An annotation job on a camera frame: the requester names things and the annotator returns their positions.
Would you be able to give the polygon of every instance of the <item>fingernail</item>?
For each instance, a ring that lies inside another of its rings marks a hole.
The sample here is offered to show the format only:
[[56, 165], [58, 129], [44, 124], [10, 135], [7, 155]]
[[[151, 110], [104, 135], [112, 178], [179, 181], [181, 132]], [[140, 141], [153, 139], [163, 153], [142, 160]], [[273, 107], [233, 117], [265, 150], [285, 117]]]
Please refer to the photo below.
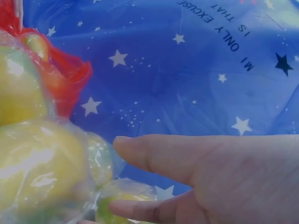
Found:
[[136, 204], [137, 201], [116, 200], [109, 203], [108, 207], [117, 216], [130, 217]]
[[128, 136], [117, 136], [114, 141], [118, 141], [118, 142], [124, 142], [127, 141], [128, 139], [130, 139], [130, 137]]

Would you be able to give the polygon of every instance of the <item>blue umbrella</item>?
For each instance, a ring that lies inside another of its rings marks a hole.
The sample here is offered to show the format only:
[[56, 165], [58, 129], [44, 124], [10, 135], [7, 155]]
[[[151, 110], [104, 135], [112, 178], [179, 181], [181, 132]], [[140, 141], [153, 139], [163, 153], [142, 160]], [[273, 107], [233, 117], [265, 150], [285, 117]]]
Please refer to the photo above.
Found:
[[[24, 0], [25, 26], [91, 61], [71, 120], [117, 135], [295, 134], [297, 0]], [[127, 165], [164, 197], [187, 186]]]

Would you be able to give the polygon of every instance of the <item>fruit bag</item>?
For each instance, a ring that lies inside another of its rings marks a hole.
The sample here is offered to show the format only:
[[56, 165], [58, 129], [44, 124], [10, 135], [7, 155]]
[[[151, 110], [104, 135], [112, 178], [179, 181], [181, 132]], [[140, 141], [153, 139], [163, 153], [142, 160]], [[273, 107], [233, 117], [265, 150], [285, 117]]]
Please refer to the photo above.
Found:
[[80, 92], [92, 75], [90, 62], [85, 63], [56, 49], [45, 35], [33, 28], [20, 30], [19, 24], [11, 0], [0, 0], [0, 29], [24, 45], [55, 100], [58, 115], [69, 118]]
[[100, 190], [110, 180], [118, 177], [125, 166], [125, 161], [102, 137], [91, 132], [86, 134], [91, 175], [96, 190]]
[[80, 220], [95, 199], [86, 139], [64, 120], [0, 127], [0, 223]]
[[103, 187], [98, 198], [95, 220], [99, 224], [146, 223], [113, 215], [108, 205], [113, 200], [155, 201], [157, 193], [154, 187], [128, 178], [110, 181]]
[[30, 52], [0, 30], [0, 126], [52, 118], [55, 105]]

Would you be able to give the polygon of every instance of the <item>black star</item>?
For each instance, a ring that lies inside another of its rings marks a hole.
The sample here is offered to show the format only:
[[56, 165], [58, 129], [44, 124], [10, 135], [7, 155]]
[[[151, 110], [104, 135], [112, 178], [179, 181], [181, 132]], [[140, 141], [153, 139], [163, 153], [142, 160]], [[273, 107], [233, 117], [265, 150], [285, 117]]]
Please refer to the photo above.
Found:
[[289, 77], [288, 70], [293, 70], [293, 68], [288, 64], [288, 61], [286, 59], [286, 55], [281, 57], [281, 56], [278, 55], [278, 53], [275, 53], [275, 54], [276, 54], [276, 58], [278, 60], [275, 68], [281, 69], [282, 71], [284, 71], [286, 76]]

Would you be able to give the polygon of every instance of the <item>yellow fruit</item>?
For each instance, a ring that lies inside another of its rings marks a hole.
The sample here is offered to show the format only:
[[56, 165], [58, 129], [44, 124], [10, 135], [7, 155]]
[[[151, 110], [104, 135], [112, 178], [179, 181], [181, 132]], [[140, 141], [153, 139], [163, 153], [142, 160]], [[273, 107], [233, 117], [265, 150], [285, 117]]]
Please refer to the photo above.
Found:
[[0, 215], [33, 214], [91, 193], [84, 146], [64, 127], [46, 120], [4, 126], [0, 142]]
[[21, 42], [37, 53], [45, 62], [49, 61], [49, 50], [47, 42], [36, 34], [29, 34], [21, 39]]
[[98, 135], [87, 134], [91, 175], [97, 188], [113, 178], [113, 163], [107, 143]]
[[39, 72], [22, 51], [0, 47], [0, 126], [45, 117]]

